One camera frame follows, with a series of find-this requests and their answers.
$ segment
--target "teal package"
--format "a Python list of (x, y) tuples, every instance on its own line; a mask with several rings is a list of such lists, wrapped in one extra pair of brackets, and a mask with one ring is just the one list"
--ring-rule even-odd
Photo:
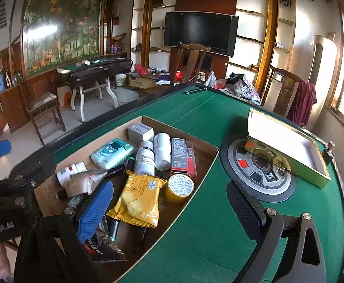
[(111, 169), (123, 163), (133, 150), (131, 144), (115, 138), (93, 153), (91, 159), (101, 169)]

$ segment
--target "blue bottle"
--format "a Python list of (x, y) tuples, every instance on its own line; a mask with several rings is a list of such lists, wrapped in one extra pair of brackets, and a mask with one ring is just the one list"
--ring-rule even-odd
[(3, 93), (4, 91), (5, 91), (4, 79), (3, 79), (3, 75), (0, 72), (0, 93)]

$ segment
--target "floral glass panel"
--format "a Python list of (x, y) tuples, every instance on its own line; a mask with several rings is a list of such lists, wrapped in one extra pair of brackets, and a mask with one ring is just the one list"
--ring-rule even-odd
[(101, 0), (31, 0), (24, 17), (27, 76), (99, 54)]

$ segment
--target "tv screen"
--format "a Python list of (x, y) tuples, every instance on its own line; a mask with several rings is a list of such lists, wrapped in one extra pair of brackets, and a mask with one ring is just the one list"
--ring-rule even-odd
[(164, 45), (201, 44), (211, 52), (233, 56), (239, 17), (204, 12), (167, 12)]

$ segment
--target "red towel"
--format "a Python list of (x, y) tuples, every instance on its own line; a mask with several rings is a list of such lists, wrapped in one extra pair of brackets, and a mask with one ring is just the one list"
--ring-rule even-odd
[(305, 80), (301, 80), (286, 118), (297, 125), (301, 125), (302, 123), (307, 125), (311, 115), (312, 105), (315, 103), (315, 85)]

